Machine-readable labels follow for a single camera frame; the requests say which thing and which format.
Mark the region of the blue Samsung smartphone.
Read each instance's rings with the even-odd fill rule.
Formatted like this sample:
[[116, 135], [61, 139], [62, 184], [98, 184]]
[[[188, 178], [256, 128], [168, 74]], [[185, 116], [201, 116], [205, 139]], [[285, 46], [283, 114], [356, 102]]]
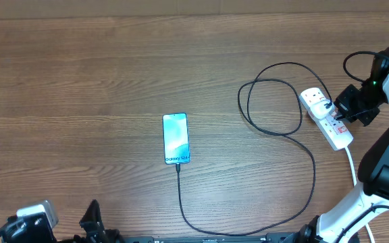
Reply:
[[165, 114], [162, 117], [165, 163], [189, 163], [190, 145], [188, 117], [185, 113]]

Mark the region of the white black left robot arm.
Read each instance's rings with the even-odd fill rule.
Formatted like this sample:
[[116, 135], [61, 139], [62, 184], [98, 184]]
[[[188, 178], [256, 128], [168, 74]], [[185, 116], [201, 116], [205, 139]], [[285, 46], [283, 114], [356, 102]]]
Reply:
[[0, 227], [1, 243], [124, 243], [117, 229], [105, 229], [97, 200], [92, 200], [79, 224], [85, 236], [57, 240], [53, 228], [59, 219], [50, 200], [43, 200], [16, 211]]

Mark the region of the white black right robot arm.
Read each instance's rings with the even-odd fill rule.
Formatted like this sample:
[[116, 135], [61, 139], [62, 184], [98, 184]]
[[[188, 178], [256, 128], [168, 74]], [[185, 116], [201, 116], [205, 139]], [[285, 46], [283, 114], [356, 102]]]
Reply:
[[[371, 52], [373, 63], [361, 87], [347, 86], [334, 101], [339, 121], [368, 126], [389, 105], [389, 47]], [[389, 211], [389, 127], [363, 156], [355, 187], [330, 211], [316, 216], [295, 242], [350, 242], [372, 219]]]

